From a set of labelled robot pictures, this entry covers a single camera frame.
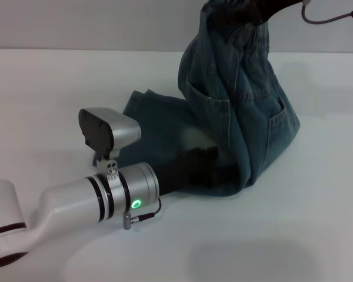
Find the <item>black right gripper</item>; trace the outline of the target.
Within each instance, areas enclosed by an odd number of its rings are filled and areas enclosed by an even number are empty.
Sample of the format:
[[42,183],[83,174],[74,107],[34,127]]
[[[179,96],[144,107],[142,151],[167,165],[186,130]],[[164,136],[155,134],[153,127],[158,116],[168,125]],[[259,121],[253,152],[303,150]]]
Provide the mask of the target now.
[[279,11],[301,3],[302,0],[259,0],[237,3],[227,2],[213,13],[213,23],[216,25],[253,24],[267,22]]

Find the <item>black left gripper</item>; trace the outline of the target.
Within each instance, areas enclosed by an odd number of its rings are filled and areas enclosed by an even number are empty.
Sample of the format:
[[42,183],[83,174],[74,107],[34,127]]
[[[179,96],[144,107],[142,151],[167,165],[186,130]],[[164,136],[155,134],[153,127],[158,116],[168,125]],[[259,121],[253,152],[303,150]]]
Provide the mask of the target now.
[[192,185],[213,188],[236,183],[239,179],[237,166],[206,167],[194,172],[196,162],[210,164],[217,160],[219,150],[216,146],[179,151],[176,156],[176,159],[156,166],[160,196],[190,188]]

